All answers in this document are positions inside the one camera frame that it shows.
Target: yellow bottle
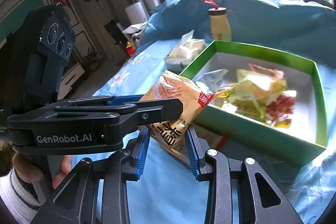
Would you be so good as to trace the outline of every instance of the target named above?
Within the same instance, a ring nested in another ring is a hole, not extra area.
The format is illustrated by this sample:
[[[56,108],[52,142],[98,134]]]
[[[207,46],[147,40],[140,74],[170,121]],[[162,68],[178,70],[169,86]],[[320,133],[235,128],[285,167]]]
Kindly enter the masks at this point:
[[[227,10],[223,7],[208,10],[211,20],[211,36],[214,40],[231,41],[231,28],[227,20]]]

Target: green cardboard box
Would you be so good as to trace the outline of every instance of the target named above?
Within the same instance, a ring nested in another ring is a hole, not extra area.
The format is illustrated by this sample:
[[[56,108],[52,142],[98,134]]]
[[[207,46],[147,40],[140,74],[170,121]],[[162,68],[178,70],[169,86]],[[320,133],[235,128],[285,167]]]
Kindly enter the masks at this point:
[[[267,47],[214,41],[180,75],[195,81],[206,72],[226,68],[225,85],[237,82],[236,70],[249,69],[249,63],[283,71],[287,90],[297,91],[291,127],[276,129],[211,104],[194,122],[292,165],[307,164],[327,145],[325,98],[314,61]]]

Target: blue gripper pad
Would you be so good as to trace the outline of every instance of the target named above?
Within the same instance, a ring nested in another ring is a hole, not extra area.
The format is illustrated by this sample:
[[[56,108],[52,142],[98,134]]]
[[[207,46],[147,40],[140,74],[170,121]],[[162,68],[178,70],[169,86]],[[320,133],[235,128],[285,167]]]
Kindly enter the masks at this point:
[[[193,175],[195,176],[196,180],[199,180],[199,176],[200,176],[200,161],[198,159],[197,153],[196,153],[196,149],[195,149],[195,145],[193,142],[193,139],[191,137],[191,133],[189,130],[187,130],[185,132],[185,145],[187,147],[188,150],[188,156],[189,156],[189,162],[190,162],[190,168],[191,171],[193,173]]]
[[[145,167],[146,157],[147,157],[147,151],[149,146],[149,140],[150,140],[150,130],[149,127],[145,127],[145,130],[141,130],[139,133],[139,137],[142,137],[142,141],[139,148],[139,153],[137,157],[137,168],[135,172],[135,176],[137,179],[140,179],[140,176],[143,174],[143,169]]]

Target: flower pattern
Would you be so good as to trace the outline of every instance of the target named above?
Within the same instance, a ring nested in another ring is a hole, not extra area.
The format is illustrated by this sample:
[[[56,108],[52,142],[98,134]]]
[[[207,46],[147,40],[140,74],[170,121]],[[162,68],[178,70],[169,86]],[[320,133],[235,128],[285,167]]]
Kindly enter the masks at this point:
[[[144,55],[138,55],[136,58],[132,60],[131,65],[134,66],[136,64],[139,64],[144,58],[145,58]]]
[[[122,73],[115,75],[114,81],[110,84],[110,87],[113,88],[115,85],[121,85],[128,75],[130,75],[130,73],[126,70],[124,70]]]

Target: orange snack bag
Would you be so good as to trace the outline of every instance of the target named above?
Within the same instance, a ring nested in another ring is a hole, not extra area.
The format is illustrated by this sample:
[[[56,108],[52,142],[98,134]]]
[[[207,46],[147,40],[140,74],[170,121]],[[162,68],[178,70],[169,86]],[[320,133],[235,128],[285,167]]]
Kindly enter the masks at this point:
[[[184,134],[189,124],[220,92],[205,94],[188,78],[164,71],[140,101],[178,98],[183,104],[179,119],[150,124],[151,136],[168,152],[185,160]]]

